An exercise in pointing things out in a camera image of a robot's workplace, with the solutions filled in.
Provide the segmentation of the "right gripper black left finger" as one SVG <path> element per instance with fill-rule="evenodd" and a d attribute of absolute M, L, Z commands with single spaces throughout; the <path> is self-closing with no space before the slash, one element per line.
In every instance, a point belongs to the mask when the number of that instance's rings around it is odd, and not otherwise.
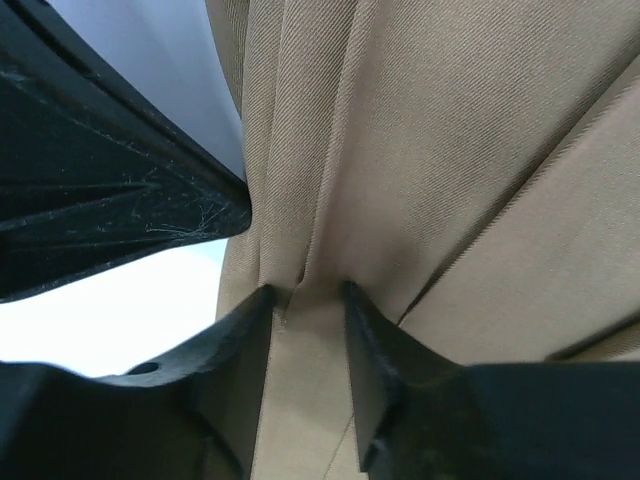
<path fill-rule="evenodd" d="M 275 293 L 123 375 L 1 366 L 5 479 L 247 479 Z"/>

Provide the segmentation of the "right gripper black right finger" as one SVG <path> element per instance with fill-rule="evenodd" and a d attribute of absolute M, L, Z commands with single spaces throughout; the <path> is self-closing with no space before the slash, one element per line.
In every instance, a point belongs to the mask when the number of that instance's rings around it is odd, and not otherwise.
<path fill-rule="evenodd" d="M 342 286 L 360 470 L 371 479 L 635 479 L 635 362 L 463 366 Z"/>

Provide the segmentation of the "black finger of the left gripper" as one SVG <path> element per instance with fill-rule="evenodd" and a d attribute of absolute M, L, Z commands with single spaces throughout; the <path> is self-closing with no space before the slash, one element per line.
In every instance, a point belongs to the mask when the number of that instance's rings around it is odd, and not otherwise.
<path fill-rule="evenodd" d="M 250 222 L 247 186 L 49 3 L 2 3 L 3 301 Z"/>

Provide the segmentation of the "tan brown skirt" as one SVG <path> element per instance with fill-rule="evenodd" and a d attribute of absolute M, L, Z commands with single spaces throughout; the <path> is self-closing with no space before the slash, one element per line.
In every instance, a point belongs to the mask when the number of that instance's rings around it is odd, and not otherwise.
<path fill-rule="evenodd" d="M 356 479 L 339 286 L 457 363 L 639 356 L 635 1 L 211 1 L 276 288 L 252 475 Z"/>

